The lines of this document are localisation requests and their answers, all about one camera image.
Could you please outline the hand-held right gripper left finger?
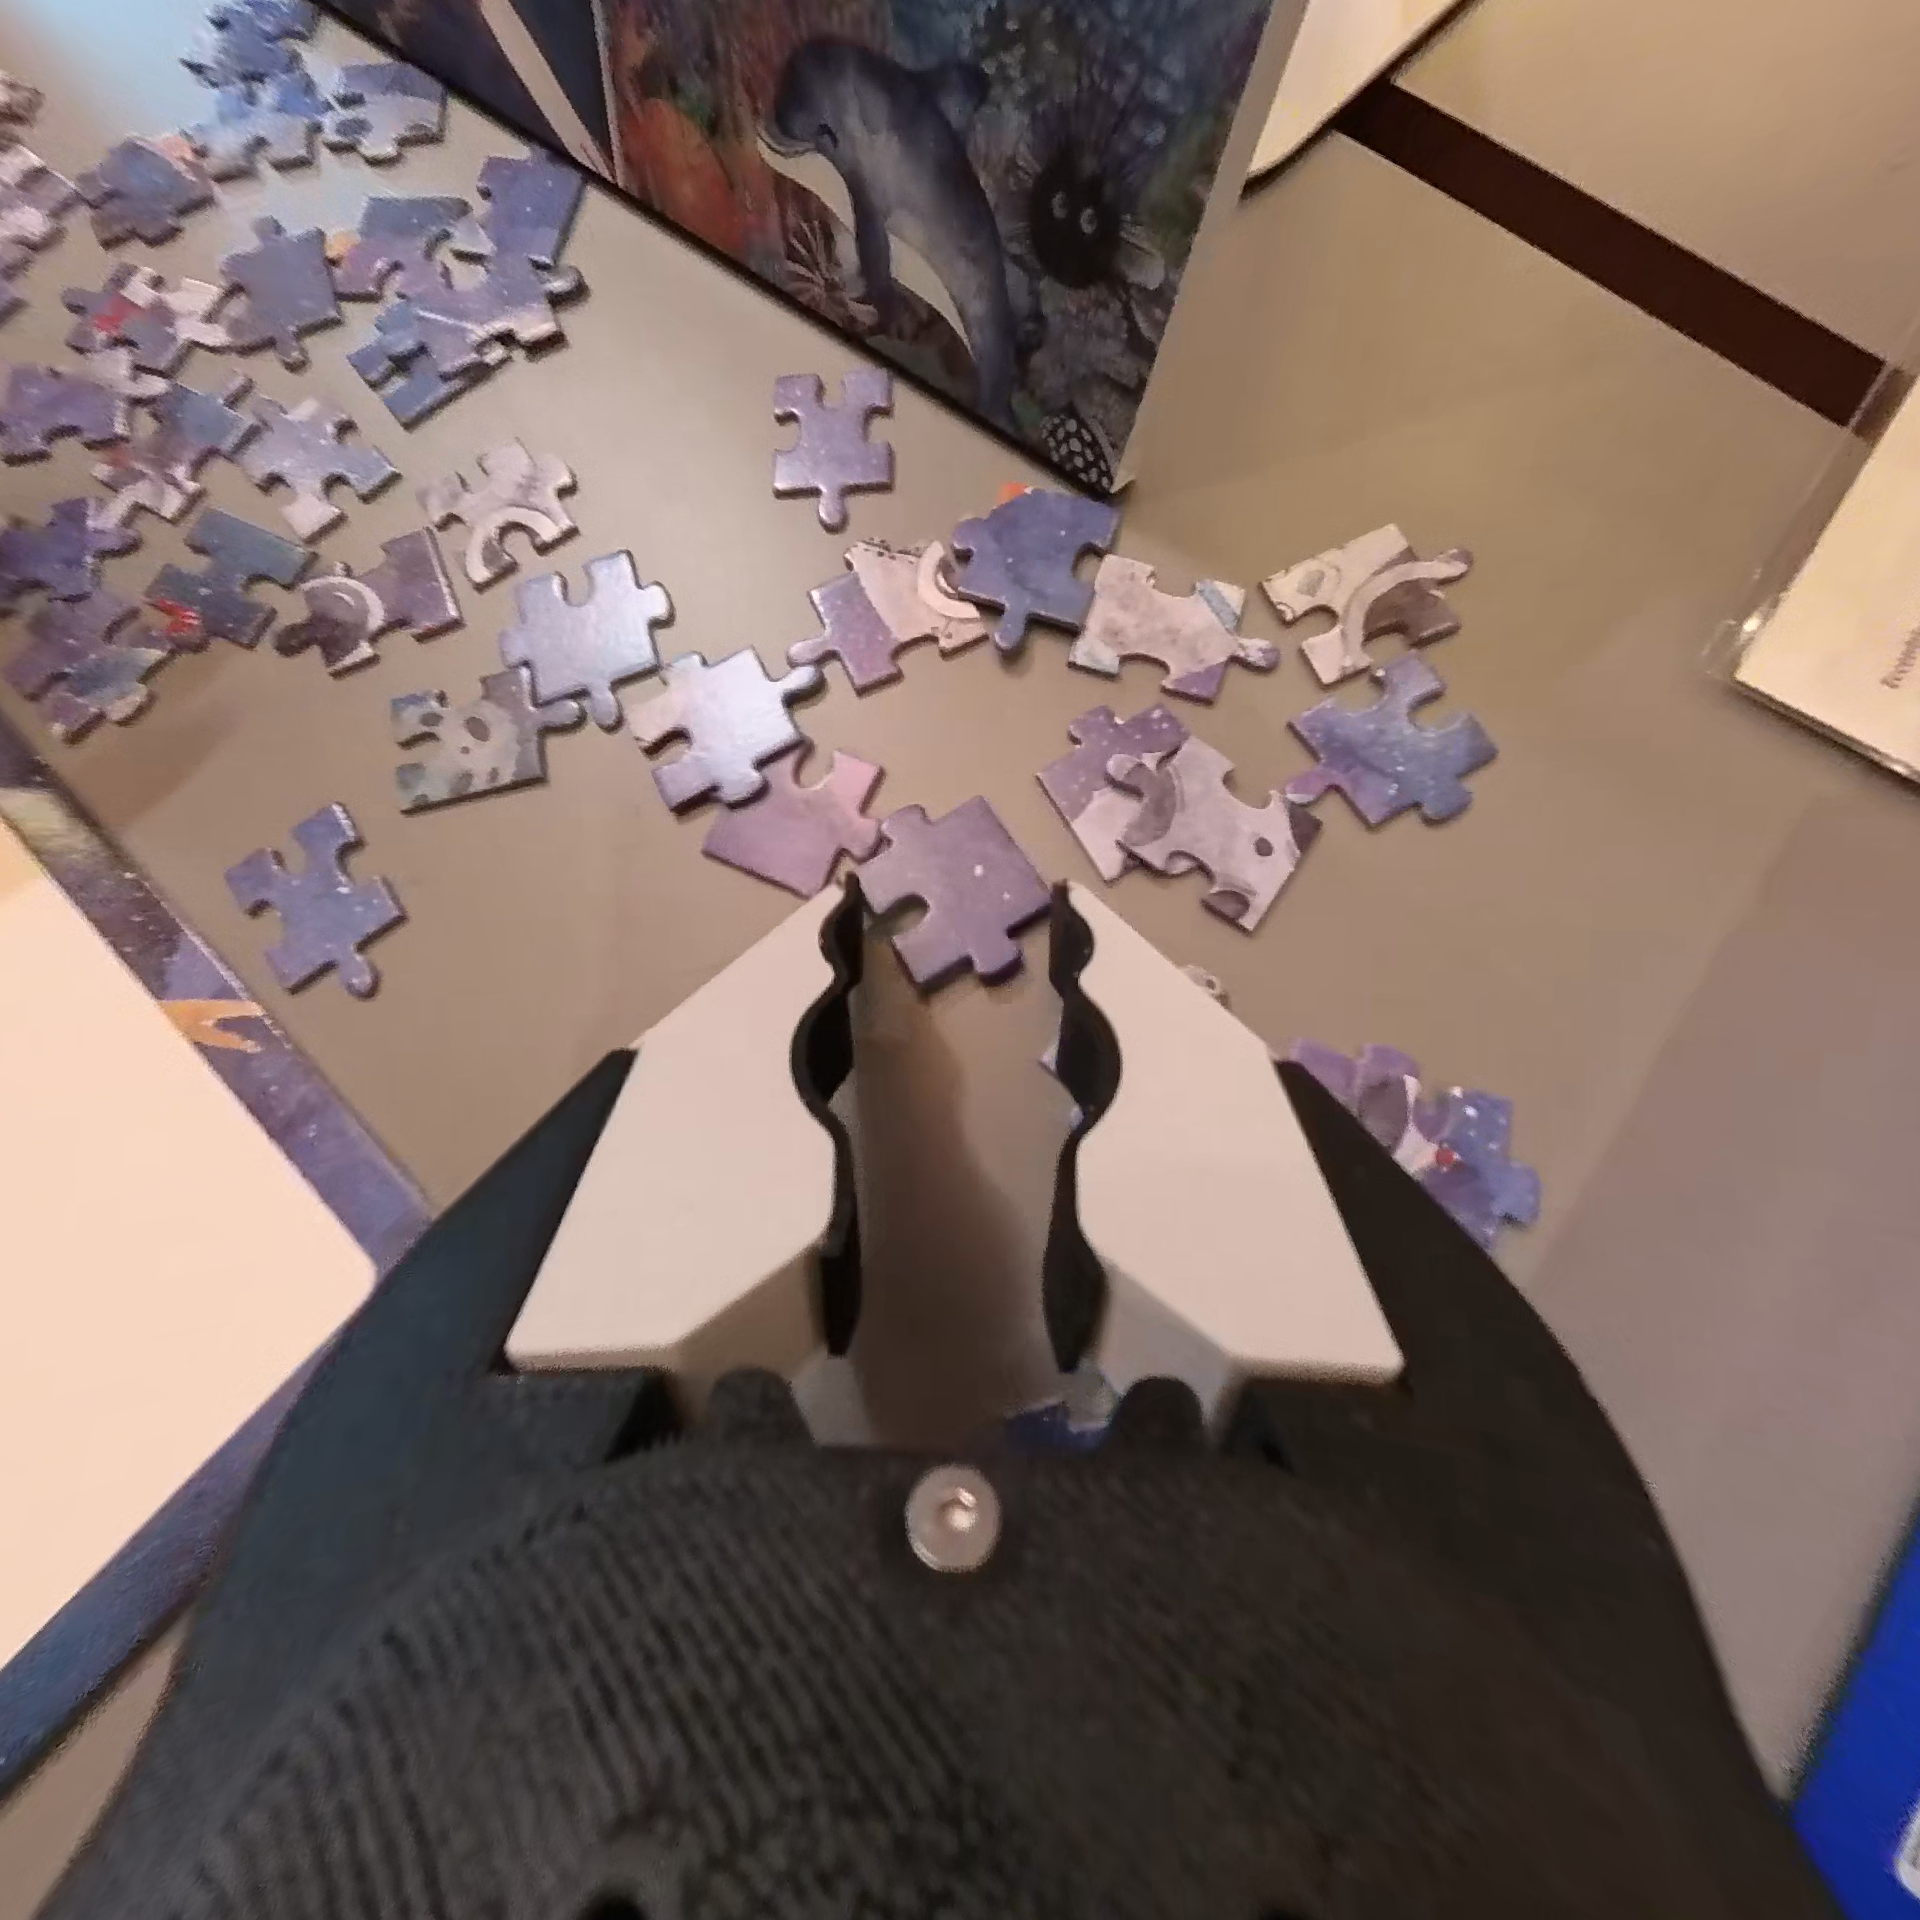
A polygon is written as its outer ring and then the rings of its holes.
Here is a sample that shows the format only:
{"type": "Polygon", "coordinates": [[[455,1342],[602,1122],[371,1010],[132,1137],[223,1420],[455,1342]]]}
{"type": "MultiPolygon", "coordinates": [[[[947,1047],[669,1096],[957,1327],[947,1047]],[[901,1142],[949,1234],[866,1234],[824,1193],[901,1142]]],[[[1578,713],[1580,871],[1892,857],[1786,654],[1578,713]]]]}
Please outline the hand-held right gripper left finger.
{"type": "Polygon", "coordinates": [[[507,1335],[517,1370],[795,1375],[848,1348],[856,1188],[832,1098],[859,978],[845,880],[637,1039],[507,1335]]]}

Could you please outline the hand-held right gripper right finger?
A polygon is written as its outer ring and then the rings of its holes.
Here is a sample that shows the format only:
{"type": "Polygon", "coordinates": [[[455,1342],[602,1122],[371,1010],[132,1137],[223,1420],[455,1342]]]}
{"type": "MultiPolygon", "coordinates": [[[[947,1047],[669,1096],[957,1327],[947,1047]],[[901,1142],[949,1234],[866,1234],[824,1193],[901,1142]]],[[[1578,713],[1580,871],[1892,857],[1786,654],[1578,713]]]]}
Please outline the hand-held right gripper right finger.
{"type": "Polygon", "coordinates": [[[1279,1070],[1086,887],[1055,887],[1050,1068],[1071,1104],[1045,1242],[1061,1371],[1392,1384],[1392,1335],[1279,1070]]]}

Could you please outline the dark blue starry jigsaw piece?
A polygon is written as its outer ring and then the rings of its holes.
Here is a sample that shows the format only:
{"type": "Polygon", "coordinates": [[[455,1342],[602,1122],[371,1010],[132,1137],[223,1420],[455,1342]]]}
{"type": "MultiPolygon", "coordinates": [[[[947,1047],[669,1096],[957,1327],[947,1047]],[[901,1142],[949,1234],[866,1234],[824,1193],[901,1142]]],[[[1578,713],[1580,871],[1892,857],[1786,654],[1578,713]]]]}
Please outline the dark blue starry jigsaw piece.
{"type": "Polygon", "coordinates": [[[875,918],[917,903],[917,926],[894,936],[899,967],[918,992],[963,975],[998,984],[1022,967],[1016,936],[1050,912],[1050,884],[984,799],[933,819],[922,806],[879,823],[877,851],[854,868],[875,918]]]}

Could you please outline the puzzle pieces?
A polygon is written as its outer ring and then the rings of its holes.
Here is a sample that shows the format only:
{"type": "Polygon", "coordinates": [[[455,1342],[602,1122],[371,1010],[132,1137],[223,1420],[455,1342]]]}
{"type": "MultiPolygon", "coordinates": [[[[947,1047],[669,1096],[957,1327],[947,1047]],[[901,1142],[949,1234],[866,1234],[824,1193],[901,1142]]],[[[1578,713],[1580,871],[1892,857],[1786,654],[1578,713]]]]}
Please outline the puzzle pieces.
{"type": "MultiPolygon", "coordinates": [[[[127,137],[79,182],[5,148],[7,252],[58,235],[75,206],[102,248],[154,248],[260,161],[304,170],[326,148],[384,170],[443,137],[452,87],[384,47],[317,86],[304,60],[317,16],[314,6],[212,6],[186,63],[208,119],[127,137]]],[[[344,514],[333,492],[396,502],[403,466],[317,391],[282,401],[235,368],[200,391],[175,368],[192,353],[275,353],[309,376],[309,337],[363,304],[368,332],[344,364],[396,427],[416,430],[517,355],[557,353],[562,308],[584,298],[570,239],[588,179],[605,179],[524,135],[532,146],[487,156],[466,195],[372,195],[344,231],[260,219],[218,281],[124,259],[101,289],[63,294],[71,366],[5,368],[7,459],[61,442],[95,458],[91,492],[40,522],[5,520],[5,620],[16,625],[5,689],[48,740],[132,724],[154,706],[154,676],[208,648],[269,646],[338,681],[374,667],[396,634],[434,642],[487,614],[496,649],[464,699],[391,697],[398,815],[542,785],[550,736],[627,730],[647,754],[669,753],[654,774],[669,812],[716,812],[708,857],[813,896],[877,851],[882,823],[869,812],[875,764],[836,753],[797,777],[810,740],[795,710],[822,697],[832,667],[869,697],[901,681],[912,649],[990,646],[1020,658],[1045,630],[1067,639],[1086,675],[1151,663],[1172,703],[1213,705],[1237,667],[1278,670],[1279,651],[1242,631],[1242,587],[1166,591],[1149,566],[1115,554],[1114,494],[1086,487],[1012,487],[949,540],[848,542],[810,591],[813,634],[776,663],[744,640],[662,648],[671,598],[627,546],[589,558],[575,585],[522,567],[517,537],[542,556],[581,535],[581,480],[518,432],[423,472],[411,518],[362,562],[325,554],[344,514]]],[[[894,412],[903,371],[845,338],[864,361],[835,382],[803,371],[771,384],[772,420],[788,432],[771,492],[812,498],[835,542],[853,496],[896,484],[896,450],[874,424],[894,412]]]]}

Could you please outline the space puzzle frame tray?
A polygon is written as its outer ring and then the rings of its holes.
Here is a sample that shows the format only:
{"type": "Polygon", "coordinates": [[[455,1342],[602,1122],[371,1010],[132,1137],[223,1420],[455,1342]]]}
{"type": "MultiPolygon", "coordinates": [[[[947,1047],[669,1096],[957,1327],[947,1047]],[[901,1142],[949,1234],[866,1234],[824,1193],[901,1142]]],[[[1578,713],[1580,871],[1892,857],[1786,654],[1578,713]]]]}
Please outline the space puzzle frame tray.
{"type": "Polygon", "coordinates": [[[181,1616],[432,1207],[5,722],[11,1793],[181,1616]]]}

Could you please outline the printed paper sheet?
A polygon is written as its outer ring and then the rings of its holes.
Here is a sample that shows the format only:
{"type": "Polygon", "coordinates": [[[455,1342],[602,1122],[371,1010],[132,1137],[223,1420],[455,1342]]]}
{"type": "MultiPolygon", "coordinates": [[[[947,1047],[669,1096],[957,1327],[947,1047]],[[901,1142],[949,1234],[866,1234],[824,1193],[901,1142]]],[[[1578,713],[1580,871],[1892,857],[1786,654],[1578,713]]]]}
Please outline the printed paper sheet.
{"type": "Polygon", "coordinates": [[[1868,452],[1787,587],[1744,642],[1735,686],[1917,779],[1917,426],[1868,452]]]}

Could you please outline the blue bin with white tag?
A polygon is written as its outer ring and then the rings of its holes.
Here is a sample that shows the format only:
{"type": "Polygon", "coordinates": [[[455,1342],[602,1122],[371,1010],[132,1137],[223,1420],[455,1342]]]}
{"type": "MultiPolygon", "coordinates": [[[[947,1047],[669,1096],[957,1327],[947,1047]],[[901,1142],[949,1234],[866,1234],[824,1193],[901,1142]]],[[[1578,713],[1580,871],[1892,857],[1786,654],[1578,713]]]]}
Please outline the blue bin with white tag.
{"type": "Polygon", "coordinates": [[[1791,1824],[1844,1915],[1917,1915],[1917,1527],[1820,1723],[1791,1824]]]}

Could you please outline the four-picture puzzle reference board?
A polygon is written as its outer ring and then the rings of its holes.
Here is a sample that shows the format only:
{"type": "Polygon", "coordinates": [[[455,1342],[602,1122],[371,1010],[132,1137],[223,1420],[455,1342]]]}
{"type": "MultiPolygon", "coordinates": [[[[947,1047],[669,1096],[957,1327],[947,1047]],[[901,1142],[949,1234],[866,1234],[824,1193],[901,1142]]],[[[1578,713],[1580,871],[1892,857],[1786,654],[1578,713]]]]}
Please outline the four-picture puzzle reference board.
{"type": "Polygon", "coordinates": [[[822,326],[1114,494],[1306,6],[344,2],[822,326]]]}

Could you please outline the white flat stand base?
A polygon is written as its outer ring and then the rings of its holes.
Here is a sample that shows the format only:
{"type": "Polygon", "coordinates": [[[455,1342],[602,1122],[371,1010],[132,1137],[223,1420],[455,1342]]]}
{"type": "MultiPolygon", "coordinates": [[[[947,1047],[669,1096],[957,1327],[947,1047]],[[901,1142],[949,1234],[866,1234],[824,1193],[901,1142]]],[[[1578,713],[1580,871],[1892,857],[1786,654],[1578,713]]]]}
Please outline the white flat stand base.
{"type": "Polygon", "coordinates": [[[1460,9],[1463,2],[1310,2],[1246,183],[1272,174],[1310,146],[1343,107],[1460,9]]]}

